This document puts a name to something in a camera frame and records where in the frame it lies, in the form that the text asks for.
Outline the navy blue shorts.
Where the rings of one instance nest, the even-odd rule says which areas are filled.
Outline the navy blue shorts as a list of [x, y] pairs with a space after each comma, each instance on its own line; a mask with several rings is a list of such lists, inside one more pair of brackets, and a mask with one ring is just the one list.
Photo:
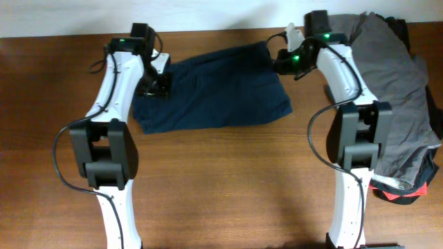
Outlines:
[[292, 112], [263, 41], [191, 57], [168, 72], [169, 98], [132, 101], [133, 117], [146, 134], [263, 125]]

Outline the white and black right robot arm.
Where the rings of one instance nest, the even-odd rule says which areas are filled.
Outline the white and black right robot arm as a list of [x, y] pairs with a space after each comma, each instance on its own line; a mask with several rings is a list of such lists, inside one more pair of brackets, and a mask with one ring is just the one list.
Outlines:
[[392, 107], [366, 86], [352, 49], [340, 33], [304, 37], [300, 30], [279, 34], [286, 49], [273, 61], [280, 75], [295, 80], [318, 69], [327, 80], [333, 103], [310, 119], [331, 109], [336, 114], [326, 138], [327, 157], [320, 161], [335, 171], [334, 216], [326, 234], [327, 248], [365, 248], [364, 218], [370, 181], [386, 150]]

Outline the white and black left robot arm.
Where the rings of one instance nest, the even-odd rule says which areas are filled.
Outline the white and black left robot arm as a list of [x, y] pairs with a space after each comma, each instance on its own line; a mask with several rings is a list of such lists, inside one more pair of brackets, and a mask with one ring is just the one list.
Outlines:
[[81, 177], [97, 196], [108, 248], [142, 248], [132, 188], [138, 151], [127, 121], [134, 96], [168, 98], [169, 55], [154, 49], [157, 37], [113, 38], [105, 47], [106, 73], [85, 118], [68, 126]]

